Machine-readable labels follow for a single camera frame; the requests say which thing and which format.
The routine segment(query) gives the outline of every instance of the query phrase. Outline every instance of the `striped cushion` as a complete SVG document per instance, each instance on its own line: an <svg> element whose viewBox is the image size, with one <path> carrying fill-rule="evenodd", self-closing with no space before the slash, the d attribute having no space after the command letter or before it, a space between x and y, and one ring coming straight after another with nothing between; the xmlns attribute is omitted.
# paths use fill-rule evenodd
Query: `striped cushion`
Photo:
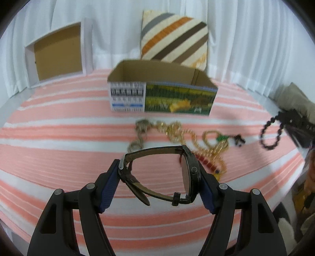
<svg viewBox="0 0 315 256"><path fill-rule="evenodd" d="M141 58L176 62L204 70L207 64L207 24L190 17L144 11Z"/></svg>

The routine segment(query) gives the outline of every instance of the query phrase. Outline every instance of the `white curtain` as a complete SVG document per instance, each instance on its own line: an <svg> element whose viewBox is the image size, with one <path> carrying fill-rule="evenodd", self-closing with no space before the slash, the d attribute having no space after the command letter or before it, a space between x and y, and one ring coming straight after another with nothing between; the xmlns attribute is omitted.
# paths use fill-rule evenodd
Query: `white curtain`
<svg viewBox="0 0 315 256"><path fill-rule="evenodd" d="M8 96L27 87L24 47L83 17L93 19L95 69L139 58L144 9L207 22L209 76L270 97L281 84L294 33L294 14L281 0L31 0L0 38L0 86Z"/></svg>

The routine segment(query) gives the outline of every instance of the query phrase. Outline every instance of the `pink and white striped cloth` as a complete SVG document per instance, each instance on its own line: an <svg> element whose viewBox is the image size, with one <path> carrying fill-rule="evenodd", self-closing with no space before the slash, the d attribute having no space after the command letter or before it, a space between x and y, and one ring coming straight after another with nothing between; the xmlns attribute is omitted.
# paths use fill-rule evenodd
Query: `pink and white striped cloth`
<svg viewBox="0 0 315 256"><path fill-rule="evenodd" d="M236 85L214 81L219 91L209 117L115 113L108 99L109 72L99 70L87 77L37 88L0 132L0 219L26 241L30 241L53 191L77 190L95 181L126 152L135 139L135 121L142 118L180 121L184 128L193 129L200 141L204 130L241 133L246 144L238 148L230 143L223 154L227 173L221 182L235 190L260 189L271 208L301 173L304 160L286 134L275 150L261 147L259 134L271 116ZM276 125L268 129L269 143L273 143L277 130ZM145 145L171 143L164 134L150 131ZM161 162L167 167L159 168ZM133 169L145 186L171 195L184 191L181 173L172 173L176 165L178 161L164 155ZM200 197L178 207L155 198L149 200L151 206L145 206L125 184L119 184L111 207L101 215L117 255L198 255L213 220ZM78 211L74 218L80 250L87 254ZM237 211L231 243L237 237L239 221Z"/></svg>

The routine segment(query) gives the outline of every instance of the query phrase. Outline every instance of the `watch face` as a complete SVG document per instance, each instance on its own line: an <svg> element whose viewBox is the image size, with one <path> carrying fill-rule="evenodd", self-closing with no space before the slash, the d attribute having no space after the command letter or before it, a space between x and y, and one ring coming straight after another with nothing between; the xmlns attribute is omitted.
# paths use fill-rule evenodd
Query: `watch face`
<svg viewBox="0 0 315 256"><path fill-rule="evenodd" d="M190 188L190 173L189 173L188 161L184 154L181 156L181 171L183 175L185 192L188 195L189 188Z"/></svg>

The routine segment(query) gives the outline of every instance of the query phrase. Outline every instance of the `cardboard box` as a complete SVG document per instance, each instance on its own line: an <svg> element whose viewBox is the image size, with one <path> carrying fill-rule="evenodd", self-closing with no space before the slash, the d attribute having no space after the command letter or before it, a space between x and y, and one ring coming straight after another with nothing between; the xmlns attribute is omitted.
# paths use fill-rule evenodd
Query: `cardboard box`
<svg viewBox="0 0 315 256"><path fill-rule="evenodd" d="M154 60L124 60L107 81L113 111L209 115L218 91L199 69Z"/></svg>

